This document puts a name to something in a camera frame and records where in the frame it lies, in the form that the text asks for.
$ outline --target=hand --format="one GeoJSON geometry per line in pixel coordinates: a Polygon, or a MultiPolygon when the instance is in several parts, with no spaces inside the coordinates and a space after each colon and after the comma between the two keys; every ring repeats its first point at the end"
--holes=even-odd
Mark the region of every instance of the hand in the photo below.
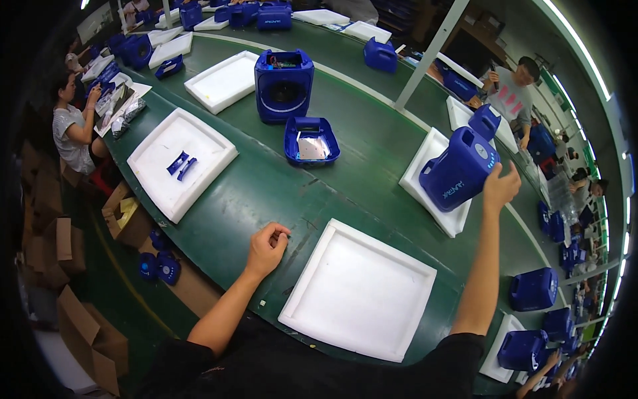
{"type": "Polygon", "coordinates": [[[545,367],[552,368],[556,366],[556,364],[560,360],[560,353],[561,353],[560,349],[557,349],[551,355],[549,355],[549,357],[547,358],[547,363],[545,364],[545,367]]]}
{"type": "Polygon", "coordinates": [[[281,262],[288,245],[290,230],[279,223],[270,222],[250,237],[250,251],[245,272],[259,279],[265,278],[281,262]]]}
{"type": "Polygon", "coordinates": [[[527,145],[530,142],[530,136],[523,136],[521,139],[521,149],[527,149],[527,145]]]}
{"type": "Polygon", "coordinates": [[[89,91],[89,97],[86,100],[86,104],[95,106],[95,103],[98,102],[101,94],[102,89],[100,88],[100,84],[98,83],[91,88],[91,91],[89,91]]]}
{"type": "Polygon", "coordinates": [[[521,187],[521,177],[516,171],[514,162],[510,161],[510,172],[506,176],[499,177],[502,170],[503,165],[497,162],[483,185],[483,210],[495,212],[497,215],[503,206],[518,194],[521,187]]]}
{"type": "Polygon", "coordinates": [[[487,79],[492,82],[492,83],[496,83],[499,82],[500,80],[498,79],[498,73],[494,72],[494,71],[489,71],[487,73],[487,79]]]}

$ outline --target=fluorescent light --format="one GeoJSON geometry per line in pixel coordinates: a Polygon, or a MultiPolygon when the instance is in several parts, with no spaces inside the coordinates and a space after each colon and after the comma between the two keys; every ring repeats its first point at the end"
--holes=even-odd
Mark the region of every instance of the fluorescent light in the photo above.
{"type": "Polygon", "coordinates": [[[560,80],[558,80],[558,78],[556,77],[556,75],[552,75],[554,77],[554,80],[556,81],[556,84],[558,85],[558,87],[560,87],[561,91],[563,92],[563,94],[565,95],[565,97],[567,98],[567,102],[569,102],[569,105],[572,106],[573,109],[576,109],[576,107],[574,106],[574,103],[572,103],[572,99],[569,98],[569,95],[567,94],[567,92],[565,91],[565,88],[563,87],[563,85],[561,84],[560,80]]]}
{"type": "Polygon", "coordinates": [[[616,298],[618,297],[618,291],[620,290],[620,283],[623,281],[622,278],[619,278],[618,281],[616,282],[616,288],[614,289],[614,300],[616,300],[616,298]]]}
{"type": "Polygon", "coordinates": [[[590,147],[591,157],[594,158],[594,160],[596,160],[596,155],[594,154],[594,149],[591,148],[591,143],[587,142],[587,145],[590,147]]]}
{"type": "Polygon", "coordinates": [[[583,55],[587,59],[587,62],[589,63],[591,69],[593,70],[594,75],[596,75],[596,79],[598,80],[598,83],[600,84],[600,88],[602,89],[602,92],[605,95],[605,99],[609,101],[611,96],[609,95],[609,91],[607,90],[605,81],[602,80],[602,75],[600,74],[598,67],[594,63],[594,59],[591,57],[590,52],[587,51],[587,47],[585,47],[585,43],[582,42],[581,38],[578,36],[576,31],[574,31],[574,28],[569,24],[569,22],[563,16],[563,14],[556,8],[554,3],[552,3],[550,0],[543,0],[543,3],[545,3],[549,7],[549,9],[552,10],[554,14],[556,14],[560,22],[567,28],[567,31],[569,32],[569,34],[572,35],[572,37],[576,41],[576,44],[578,44],[578,47],[580,47],[583,55]]]}
{"type": "Polygon", "coordinates": [[[625,249],[623,253],[626,255],[629,252],[629,231],[625,233],[625,249]]]}

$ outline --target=black sleeve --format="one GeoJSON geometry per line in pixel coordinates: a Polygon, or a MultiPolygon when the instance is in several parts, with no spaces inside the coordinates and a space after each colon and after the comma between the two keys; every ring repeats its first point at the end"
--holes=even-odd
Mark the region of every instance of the black sleeve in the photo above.
{"type": "Polygon", "coordinates": [[[471,398],[485,337],[461,333],[445,337],[418,363],[402,372],[406,397],[471,398]]]}
{"type": "Polygon", "coordinates": [[[196,343],[164,340],[151,369],[142,379],[137,398],[174,398],[215,363],[212,350],[196,343]]]}

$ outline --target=workbench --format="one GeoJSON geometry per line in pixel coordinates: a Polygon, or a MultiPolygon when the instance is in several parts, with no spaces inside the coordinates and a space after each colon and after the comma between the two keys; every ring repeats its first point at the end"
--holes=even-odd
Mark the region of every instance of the workbench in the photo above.
{"type": "MultiPolygon", "coordinates": [[[[332,166],[315,169],[288,164],[283,153],[283,126],[261,122],[254,93],[214,116],[184,88],[185,81],[236,53],[262,51],[250,43],[228,40],[253,41],[277,49],[303,49],[314,62],[392,100],[398,97],[413,68],[401,63],[394,75],[372,70],[363,62],[361,41],[298,21],[293,22],[289,32],[260,33],[254,27],[228,27],[209,33],[222,38],[195,36],[190,54],[184,56],[184,68],[165,80],[157,80],[148,69],[135,72],[123,68],[135,82],[153,86],[144,96],[146,109],[131,122],[130,129],[119,140],[114,140],[110,133],[105,136],[125,180],[175,245],[224,289],[233,284],[245,266],[250,235],[271,220],[289,227],[292,234],[281,264],[259,286],[248,308],[283,332],[308,345],[316,345],[316,349],[331,356],[388,363],[318,342],[277,321],[331,218],[436,268],[438,274],[431,296],[402,365],[422,359],[447,335],[454,321],[478,241],[482,195],[472,200],[463,232],[454,239],[448,238],[430,214],[398,185],[426,132],[393,108],[333,74],[315,71],[308,116],[330,121],[341,157],[332,166]],[[143,191],[126,160],[144,137],[177,107],[222,133],[235,144],[239,156],[204,191],[179,224],[174,225],[143,191]]],[[[447,96],[438,83],[426,77],[406,109],[450,137],[447,96]]],[[[496,148],[504,165],[512,159],[523,169],[519,155],[510,154],[499,142],[496,148]]],[[[510,277],[544,267],[547,260],[552,266],[558,265],[558,247],[538,227],[538,181],[534,182],[533,176],[525,173],[521,173],[521,177],[523,184],[512,202],[516,216],[506,209],[501,213],[502,279],[498,308],[487,335],[486,353],[503,312],[515,314],[526,328],[540,327],[542,312],[516,313],[509,307],[510,277]],[[533,241],[537,242],[540,252],[533,241]]],[[[502,393],[513,387],[478,375],[475,391],[502,393]]]]}

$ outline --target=printed logo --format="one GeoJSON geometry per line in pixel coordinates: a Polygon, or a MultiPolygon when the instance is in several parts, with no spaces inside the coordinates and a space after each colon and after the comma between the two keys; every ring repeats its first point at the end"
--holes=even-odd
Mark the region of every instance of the printed logo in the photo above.
{"type": "Polygon", "coordinates": [[[459,181],[458,183],[456,183],[455,186],[450,187],[449,190],[447,190],[445,193],[443,193],[443,198],[446,199],[447,197],[451,196],[455,192],[459,191],[459,189],[461,187],[463,187],[463,182],[459,181]]]}

